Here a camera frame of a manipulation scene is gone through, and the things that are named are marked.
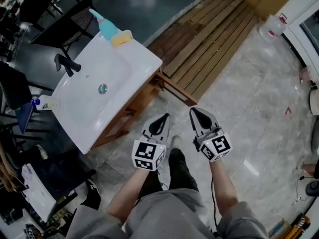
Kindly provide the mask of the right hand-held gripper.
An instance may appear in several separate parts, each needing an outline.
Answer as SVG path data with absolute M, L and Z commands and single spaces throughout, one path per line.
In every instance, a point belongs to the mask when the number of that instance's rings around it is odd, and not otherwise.
M 229 135 L 222 128 L 217 128 L 219 123 L 213 114 L 201 108 L 191 108 L 189 115 L 193 130 L 200 136 L 194 138 L 195 148 L 204 154 L 209 162 L 221 159 L 232 150 Z M 214 130 L 203 134 L 204 129 Z

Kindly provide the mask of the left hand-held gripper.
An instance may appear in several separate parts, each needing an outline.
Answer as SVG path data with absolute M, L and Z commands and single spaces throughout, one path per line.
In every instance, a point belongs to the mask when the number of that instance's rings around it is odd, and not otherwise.
M 142 135 L 134 141 L 132 161 L 136 168 L 156 171 L 166 157 L 170 115 L 157 115 L 145 122 Z

